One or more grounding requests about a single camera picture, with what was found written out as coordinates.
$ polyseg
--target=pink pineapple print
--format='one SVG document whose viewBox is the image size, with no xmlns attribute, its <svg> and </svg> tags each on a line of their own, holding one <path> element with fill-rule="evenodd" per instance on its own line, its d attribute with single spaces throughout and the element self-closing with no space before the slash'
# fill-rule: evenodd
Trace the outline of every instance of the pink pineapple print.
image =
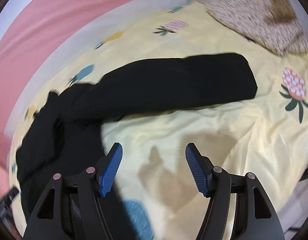
<svg viewBox="0 0 308 240">
<path fill-rule="evenodd" d="M 305 79 L 299 76 L 295 71 L 290 68 L 285 68 L 283 71 L 283 83 L 281 87 L 287 92 L 284 94 L 279 92 L 284 98 L 292 99 L 285 107 L 286 111 L 292 111 L 299 106 L 298 118 L 299 123 L 303 121 L 304 108 L 308 108 L 306 99 L 306 85 Z"/>
<path fill-rule="evenodd" d="M 173 21 L 166 24 L 165 26 L 160 26 L 160 28 L 156 28 L 158 31 L 153 33 L 160 33 L 160 36 L 165 36 L 168 33 L 176 33 L 173 30 L 180 30 L 185 28 L 186 26 L 188 26 L 188 24 L 185 22 Z"/>
</svg>

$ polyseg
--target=wrinkled fabric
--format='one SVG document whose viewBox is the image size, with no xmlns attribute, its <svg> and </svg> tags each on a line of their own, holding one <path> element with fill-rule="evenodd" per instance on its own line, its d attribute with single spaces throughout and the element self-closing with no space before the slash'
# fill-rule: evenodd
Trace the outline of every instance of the wrinkled fabric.
<svg viewBox="0 0 308 240">
<path fill-rule="evenodd" d="M 225 53 L 139 60 L 111 71 L 98 84 L 74 84 L 60 95 L 50 92 L 16 153 L 27 220 L 54 174 L 81 173 L 105 155 L 99 136 L 105 118 L 252 99 L 256 91 L 246 59 Z"/>
<path fill-rule="evenodd" d="M 165 36 L 153 33 L 176 20 L 188 26 Z M 254 99 L 160 114 L 135 114 L 102 125 L 104 151 L 108 152 L 114 142 L 123 146 L 123 159 L 115 178 L 121 198 L 143 203 L 155 239 L 195 239 L 208 199 L 198 192 L 187 165 L 185 146 L 189 142 L 229 173 L 255 173 L 276 211 L 293 192 L 308 163 L 308 108 L 304 107 L 300 123 L 299 106 L 286 111 L 291 99 L 279 92 L 287 94 L 281 86 L 282 75 L 285 68 L 290 68 L 304 78 L 308 103 L 308 54 L 275 56 L 224 27 L 206 13 L 204 5 L 194 2 L 175 13 L 147 17 L 125 30 L 119 39 L 82 55 L 42 88 L 29 109 L 39 111 L 51 90 L 64 91 L 69 80 L 91 64 L 95 64 L 93 72 L 81 82 L 96 84 L 104 74 L 144 58 L 225 51 L 247 59 L 258 86 Z M 32 115 L 20 119 L 10 166 L 32 122 Z M 19 187 L 15 173 L 10 172 L 10 183 Z M 232 197 L 224 239 L 230 238 L 233 226 Z M 18 229 L 23 231 L 26 221 L 19 197 L 13 202 L 13 214 Z"/>
</svg>

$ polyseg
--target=blue gripper pad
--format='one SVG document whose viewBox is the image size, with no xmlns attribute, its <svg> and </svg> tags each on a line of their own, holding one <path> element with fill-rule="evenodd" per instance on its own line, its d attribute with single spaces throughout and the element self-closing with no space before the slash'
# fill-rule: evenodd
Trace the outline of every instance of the blue gripper pad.
<svg viewBox="0 0 308 240">
<path fill-rule="evenodd" d="M 198 163 L 192 149 L 188 145 L 185 149 L 185 157 L 192 172 L 198 191 L 203 193 L 204 197 L 206 197 L 208 193 L 207 177 L 201 168 L 201 165 Z"/>
<path fill-rule="evenodd" d="M 121 144 L 118 144 L 102 176 L 102 185 L 99 190 L 101 197 L 105 197 L 105 194 L 110 192 L 119 164 L 121 163 L 122 157 L 123 157 L 123 148 Z"/>
</svg>

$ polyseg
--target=pineapple print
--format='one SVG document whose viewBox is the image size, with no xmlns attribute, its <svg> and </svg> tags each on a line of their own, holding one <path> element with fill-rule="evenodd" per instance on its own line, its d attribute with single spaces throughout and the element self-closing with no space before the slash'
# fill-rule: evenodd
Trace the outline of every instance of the pineapple print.
<svg viewBox="0 0 308 240">
<path fill-rule="evenodd" d="M 29 120 L 33 116 L 35 110 L 34 106 L 29 107 L 25 113 L 24 120 Z"/>
<path fill-rule="evenodd" d="M 160 26 L 160 28 L 156 28 L 158 31 L 153 33 L 160 33 L 160 36 L 165 36 L 168 33 L 176 33 L 173 30 L 180 30 L 187 27 L 188 24 L 182 21 L 173 21 L 165 26 Z"/>
<path fill-rule="evenodd" d="M 283 71 L 283 83 L 281 87 L 287 92 L 284 94 L 279 92 L 282 97 L 291 99 L 291 101 L 285 107 L 286 111 L 292 111 L 299 106 L 298 119 L 299 123 L 303 121 L 304 108 L 303 105 L 308 108 L 306 99 L 306 85 L 305 79 L 297 75 L 295 71 L 290 68 L 285 68 Z"/>
<path fill-rule="evenodd" d="M 86 67 L 83 68 L 80 72 L 78 72 L 78 73 L 74 76 L 74 78 L 70 79 L 70 81 L 67 83 L 67 85 L 70 84 L 70 86 L 71 86 L 71 85 L 73 85 L 74 83 L 76 83 L 76 82 L 82 80 L 82 79 L 85 78 L 87 75 L 90 75 L 90 74 L 92 73 L 93 69 L 94 69 L 94 64 L 86 66 Z"/>
<path fill-rule="evenodd" d="M 97 44 L 94 49 L 98 49 L 99 47 L 101 47 L 106 42 L 113 41 L 113 40 L 116 40 L 116 39 L 122 37 L 123 33 L 124 33 L 123 31 L 118 31 L 118 32 L 112 34 L 111 36 L 107 37 L 106 39 L 101 41 L 99 44 Z"/>
<path fill-rule="evenodd" d="M 167 11 L 167 13 L 176 13 L 176 12 L 182 10 L 183 8 L 184 8 L 183 6 L 176 6 L 172 10 Z"/>
<path fill-rule="evenodd" d="M 12 171 L 12 174 L 15 173 L 15 169 L 16 169 L 16 162 L 14 162 L 11 166 L 11 171 Z"/>
</svg>

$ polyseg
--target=bed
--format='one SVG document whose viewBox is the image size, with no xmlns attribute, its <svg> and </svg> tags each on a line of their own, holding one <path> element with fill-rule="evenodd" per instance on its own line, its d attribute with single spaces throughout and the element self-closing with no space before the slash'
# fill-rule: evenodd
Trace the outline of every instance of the bed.
<svg viewBox="0 0 308 240">
<path fill-rule="evenodd" d="M 173 32 L 164 31 L 167 25 L 174 26 Z M 15 152 L 50 90 L 62 92 L 76 82 L 95 84 L 107 72 L 140 59 L 221 52 L 236 52 L 248 60 L 258 85 L 256 97 L 104 124 L 105 151 L 117 141 L 123 146 L 116 184 L 123 200 L 145 207 L 155 239 L 195 239 L 208 199 L 197 192 L 185 160 L 185 146 L 194 142 L 214 165 L 233 174 L 255 173 L 279 211 L 308 163 L 308 53 L 275 56 L 217 22 L 195 1 L 118 30 L 49 80 L 18 121 L 9 159 L 10 185 L 19 186 Z M 287 96 L 289 76 L 306 85 L 306 95 L 293 109 Z M 233 226 L 234 203 L 233 196 L 225 239 Z M 23 233 L 19 197 L 12 208 Z"/>
</svg>

